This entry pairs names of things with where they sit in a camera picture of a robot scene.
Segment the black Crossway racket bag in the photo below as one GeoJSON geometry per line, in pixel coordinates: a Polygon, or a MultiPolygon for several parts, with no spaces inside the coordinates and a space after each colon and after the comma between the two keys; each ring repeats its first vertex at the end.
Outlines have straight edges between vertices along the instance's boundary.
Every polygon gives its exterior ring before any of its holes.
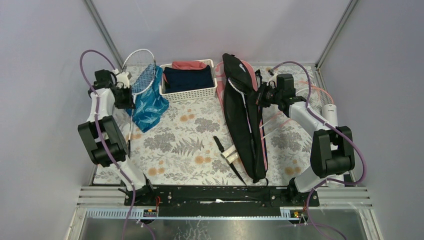
{"type": "Polygon", "coordinates": [[[264,166],[262,138],[259,127],[262,109],[255,104],[254,99],[254,94],[258,89],[254,90],[252,78],[241,59],[233,54],[223,53],[222,61],[226,79],[223,96],[224,119],[242,166],[252,183],[256,184],[266,178],[268,171],[265,170],[264,166]],[[249,131],[242,96],[228,83],[229,77],[241,81],[246,86],[245,100],[252,134],[249,131]]]}

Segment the white shuttlecock tube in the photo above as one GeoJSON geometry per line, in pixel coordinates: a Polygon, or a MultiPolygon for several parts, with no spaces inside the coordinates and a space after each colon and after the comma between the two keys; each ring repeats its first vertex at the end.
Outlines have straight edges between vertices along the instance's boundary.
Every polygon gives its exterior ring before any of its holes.
{"type": "Polygon", "coordinates": [[[325,122],[333,127],[338,127],[337,106],[335,104],[326,104],[322,107],[322,117],[325,122]]]}

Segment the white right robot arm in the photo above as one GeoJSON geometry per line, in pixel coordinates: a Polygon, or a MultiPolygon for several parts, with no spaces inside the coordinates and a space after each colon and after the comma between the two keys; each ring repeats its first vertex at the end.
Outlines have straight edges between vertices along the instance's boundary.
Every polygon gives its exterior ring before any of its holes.
{"type": "Polygon", "coordinates": [[[352,131],[347,126],[334,126],[310,106],[310,97],[296,95],[291,74],[279,74],[271,78],[275,86],[262,83],[255,98],[261,107],[277,105],[278,109],[297,122],[312,138],[310,166],[294,177],[287,191],[287,201],[301,205],[308,192],[322,185],[346,186],[340,179],[355,167],[352,131]]]}

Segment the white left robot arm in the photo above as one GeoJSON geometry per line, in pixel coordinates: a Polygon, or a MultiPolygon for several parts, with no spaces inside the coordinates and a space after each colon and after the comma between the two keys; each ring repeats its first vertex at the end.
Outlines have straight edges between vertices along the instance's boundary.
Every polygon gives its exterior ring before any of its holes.
{"type": "Polygon", "coordinates": [[[125,184],[127,198],[148,206],[155,200],[150,180],[131,162],[127,141],[113,113],[116,109],[134,109],[128,72],[106,69],[94,73],[95,81],[88,94],[92,100],[88,119],[77,130],[90,160],[114,171],[125,184]]]}

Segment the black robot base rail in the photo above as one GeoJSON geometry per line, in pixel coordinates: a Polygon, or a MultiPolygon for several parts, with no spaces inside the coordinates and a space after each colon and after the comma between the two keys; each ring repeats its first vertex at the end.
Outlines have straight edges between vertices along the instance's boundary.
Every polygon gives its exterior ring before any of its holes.
{"type": "Polygon", "coordinates": [[[280,217],[281,208],[318,207],[316,192],[286,186],[155,185],[139,190],[137,207],[152,206],[160,217],[280,217]]]}

